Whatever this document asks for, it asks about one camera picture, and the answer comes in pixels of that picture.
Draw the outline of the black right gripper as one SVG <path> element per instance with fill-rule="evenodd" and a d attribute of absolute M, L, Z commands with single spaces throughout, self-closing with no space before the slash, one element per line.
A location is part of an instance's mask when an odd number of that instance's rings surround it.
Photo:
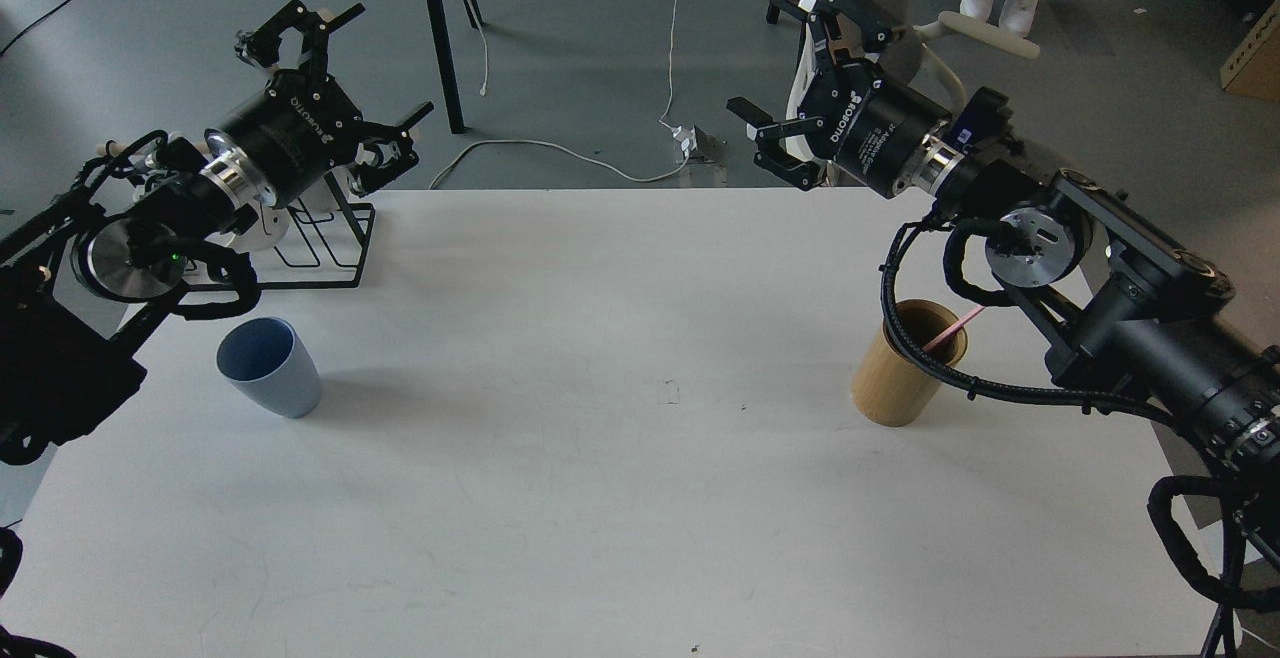
<path fill-rule="evenodd" d="M 753 163 L 797 189 L 831 187 L 827 166 L 800 160 L 785 140 L 805 137 L 809 151 L 849 172 L 884 198 L 905 189 L 920 163 L 925 134 L 952 119 L 951 111 L 892 78 L 868 55 L 899 40 L 899 20 L 873 0 L 797 0 L 809 47 L 796 76 L 809 76 L 794 119 L 776 120 L 750 99 L 726 106 L 748 125 Z"/>

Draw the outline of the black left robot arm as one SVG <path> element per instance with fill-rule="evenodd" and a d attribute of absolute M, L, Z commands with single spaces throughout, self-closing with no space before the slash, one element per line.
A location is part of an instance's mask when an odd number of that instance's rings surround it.
<path fill-rule="evenodd" d="M 347 169 L 369 196 L 416 166 L 411 131 L 369 122 L 328 70 L 340 15 L 287 3 L 236 52 L 266 70 L 264 88 L 204 143 L 151 131 L 91 157 L 46 210 L 3 239 L 3 461 L 35 462 L 92 433 L 145 380 L 134 355 L 172 315 L 219 320 L 262 294 L 247 253 L 215 245 L 260 207 L 283 210 Z"/>

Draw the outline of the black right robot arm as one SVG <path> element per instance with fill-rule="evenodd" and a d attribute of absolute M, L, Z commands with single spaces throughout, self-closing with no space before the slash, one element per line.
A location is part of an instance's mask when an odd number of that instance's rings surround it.
<path fill-rule="evenodd" d="M 942 108 L 890 76 L 877 56 L 909 29 L 873 0 L 771 8 L 809 29 L 813 73 L 797 116 L 727 102 L 746 122 L 756 166 L 799 189 L 837 166 L 884 198 L 910 188 L 934 198 L 892 239 L 879 289 L 890 344 L 928 376 L 972 398 L 1135 415 L 1187 440 L 1204 475 L 1160 479 L 1147 511 L 1174 567 L 1217 607 L 1202 655 L 1234 657 L 1234 613 L 1277 609 L 1276 588 L 1247 590 L 1242 575 L 1247 547 L 1277 563 L 1279 383 L 1277 348 L 1254 347 L 1219 317 L 1235 294 L 1225 271 L 1080 172 L 1034 170 L 997 90 Z M 947 237 L 954 294 L 1018 309 L 1044 335 L 1051 387 L 963 374 L 908 335 L 896 280 L 924 230 Z"/>

